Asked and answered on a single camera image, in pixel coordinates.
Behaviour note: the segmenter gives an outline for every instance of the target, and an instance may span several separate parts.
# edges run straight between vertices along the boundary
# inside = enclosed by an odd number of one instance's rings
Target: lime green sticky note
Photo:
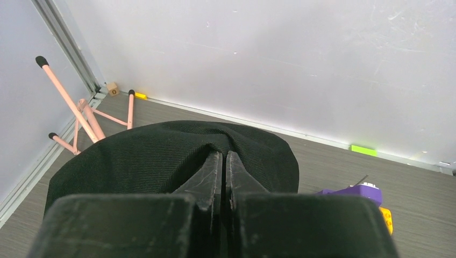
[[[374,149],[363,148],[363,147],[356,146],[356,145],[352,145],[350,147],[350,149],[353,152],[359,152],[359,153],[363,153],[363,154],[366,154],[366,155],[377,157],[377,151],[374,150]]]

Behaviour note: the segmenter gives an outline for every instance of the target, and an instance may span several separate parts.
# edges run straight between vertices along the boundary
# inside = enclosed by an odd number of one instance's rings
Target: small wooden cube
[[[120,93],[119,88],[115,82],[108,83],[108,85],[106,85],[106,88],[108,89],[109,95],[111,96],[115,96]]]

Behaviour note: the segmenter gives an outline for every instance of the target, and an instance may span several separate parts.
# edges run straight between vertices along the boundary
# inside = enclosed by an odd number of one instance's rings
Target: orange object
[[[391,211],[387,208],[380,207],[380,211],[385,219],[386,227],[388,228],[389,234],[393,234],[393,218],[391,217]]]

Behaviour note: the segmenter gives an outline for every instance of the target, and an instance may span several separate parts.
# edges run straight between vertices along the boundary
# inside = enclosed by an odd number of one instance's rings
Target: black fabric
[[[51,179],[46,210],[70,194],[173,192],[211,150],[239,154],[271,192],[297,192],[299,169],[288,144],[266,131],[228,123],[171,121],[117,133],[68,161]]]

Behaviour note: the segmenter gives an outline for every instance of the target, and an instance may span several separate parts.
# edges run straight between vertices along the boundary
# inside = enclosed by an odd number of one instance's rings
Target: pink metal rod
[[[74,138],[73,138],[73,149],[75,149],[76,151],[77,151],[77,132],[78,131],[79,131],[79,121],[76,119],[76,121],[74,123]]]
[[[52,137],[54,141],[56,141],[58,144],[63,146],[65,149],[71,151],[73,154],[77,155],[80,154],[81,152],[75,148],[73,148],[70,144],[68,144],[66,141],[62,140],[58,135],[54,135]]]
[[[79,109],[85,112],[87,120],[89,120],[89,124],[94,130],[95,135],[97,135],[98,139],[102,140],[106,138],[106,136],[103,133],[103,130],[101,129],[97,119],[94,116],[94,113],[92,112],[92,108],[89,106],[89,103],[87,103],[87,100],[83,98],[79,100]]]
[[[130,92],[129,92],[129,113],[128,113],[128,119],[127,119],[127,130],[133,128],[133,101],[134,101],[134,91],[130,90]]]
[[[84,116],[82,116],[82,113],[78,111],[76,104],[74,104],[71,97],[66,92],[65,88],[59,82],[59,79],[57,79],[57,77],[55,77],[55,75],[52,72],[52,70],[50,69],[49,65],[45,64],[41,67],[46,72],[49,79],[51,79],[52,83],[54,83],[55,87],[60,92],[60,94],[62,95],[65,102],[68,104],[68,106],[70,107],[73,114],[76,116],[76,119],[79,120],[82,127],[87,132],[87,135],[92,140],[92,142],[94,142],[94,143],[98,142],[98,137],[95,134],[94,130],[92,129],[92,127],[90,127],[89,123],[84,119]]]
[[[108,115],[108,114],[106,114],[106,113],[103,113],[103,112],[98,111],[98,110],[96,110],[96,109],[92,109],[92,111],[93,111],[95,114],[99,114],[100,116],[106,117],[106,118],[108,118],[109,120],[112,120],[112,121],[114,121],[114,122],[116,122],[116,123],[119,123],[119,124],[125,125],[125,126],[127,125],[126,122],[124,122],[124,121],[122,121],[122,120],[120,120],[120,119],[117,119],[117,118],[115,118],[115,117],[112,117],[112,116],[110,116],[110,115]]]

